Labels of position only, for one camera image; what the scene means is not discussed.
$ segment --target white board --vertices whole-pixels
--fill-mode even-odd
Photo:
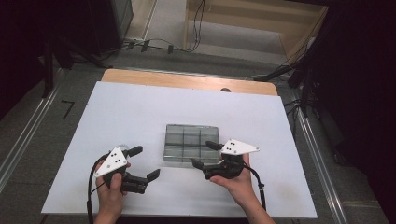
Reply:
[[[202,171],[163,161],[166,124],[217,126],[221,143],[233,138],[259,147],[250,163],[265,184],[270,216],[317,217],[279,97],[106,82],[96,83],[42,213],[85,214],[94,162],[126,144],[143,146],[128,159],[129,173],[145,177],[161,168],[161,175],[145,194],[125,197],[124,215],[244,217],[228,191],[205,180]],[[92,207],[96,213],[96,193]]]

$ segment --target wooden edge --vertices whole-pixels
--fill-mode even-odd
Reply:
[[[207,91],[220,91],[223,88],[227,88],[232,92],[277,96],[275,85],[269,82],[190,76],[154,71],[107,69],[102,81]]]

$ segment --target human hand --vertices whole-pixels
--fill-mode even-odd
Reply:
[[[96,166],[95,171],[103,164],[104,161],[100,161]],[[102,185],[105,182],[102,176],[96,178],[96,187]],[[122,176],[120,173],[116,173],[111,178],[110,189],[106,184],[103,184],[98,188],[99,198],[99,212],[95,220],[95,224],[105,223],[116,223],[123,208],[123,196],[128,192],[124,191],[121,193],[120,188],[122,184]]]
[[[249,164],[249,155],[243,155],[244,162]],[[233,199],[240,206],[245,206],[249,202],[258,201],[251,185],[251,176],[248,169],[243,169],[241,174],[233,179],[227,179],[219,175],[212,176],[210,181],[226,188]]]

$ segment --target hand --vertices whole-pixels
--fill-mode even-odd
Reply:
[[[100,161],[96,166],[95,171],[103,164],[104,161]],[[102,185],[105,182],[102,176],[96,178],[96,187]],[[127,192],[121,193],[120,188],[122,184],[122,176],[116,173],[111,178],[110,189],[106,184],[102,185],[98,190],[99,198],[99,212],[96,217],[95,223],[116,223],[123,208],[123,196]]]
[[[250,166],[248,154],[244,154],[243,159]],[[243,169],[241,174],[233,179],[215,175],[210,178],[210,181],[226,188],[240,206],[252,202],[252,200],[258,200],[251,186],[250,171],[248,169]]]

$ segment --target gray floor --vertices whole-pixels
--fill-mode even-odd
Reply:
[[[265,74],[276,68],[275,65],[268,63],[203,54],[175,52],[168,55],[165,51],[156,49],[140,53],[138,48],[115,53],[105,62],[116,68],[133,67],[202,73],[242,79],[252,75]],[[65,78],[60,82],[58,92],[47,114],[42,119],[12,176],[0,193],[0,223],[88,222],[86,216],[48,216],[43,219],[44,216],[40,214],[40,211],[50,190],[50,183],[56,176],[64,153],[78,126],[92,88],[95,82],[101,79],[104,71],[105,69],[95,68],[89,63],[79,63],[73,67],[73,70],[64,71]],[[285,103],[292,99],[292,91],[284,81],[287,78],[284,76],[273,80],[278,94]],[[40,83],[0,121],[0,161],[5,159],[17,141],[24,125],[40,102],[42,91],[43,84]],[[65,119],[64,115],[69,104],[62,103],[62,101],[75,102]],[[336,164],[320,122],[314,117],[310,118],[310,121],[349,223],[388,223],[374,194],[368,187],[366,177],[354,167]],[[318,219],[277,219],[276,222],[334,223],[299,122],[297,122],[296,145],[318,212]]]

